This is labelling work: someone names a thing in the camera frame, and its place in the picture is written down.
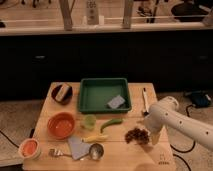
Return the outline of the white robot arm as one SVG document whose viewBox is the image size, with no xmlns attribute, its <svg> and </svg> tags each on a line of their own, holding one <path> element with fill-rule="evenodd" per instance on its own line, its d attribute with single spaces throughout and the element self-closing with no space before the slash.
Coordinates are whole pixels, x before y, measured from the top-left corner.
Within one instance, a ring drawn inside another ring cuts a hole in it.
<svg viewBox="0 0 213 171">
<path fill-rule="evenodd" d="M 144 125 L 150 133 L 159 133 L 168 125 L 192 138 L 200 145 L 213 151 L 213 126 L 178 112 L 179 103 L 167 96 L 149 107 L 149 114 L 144 118 Z"/>
</svg>

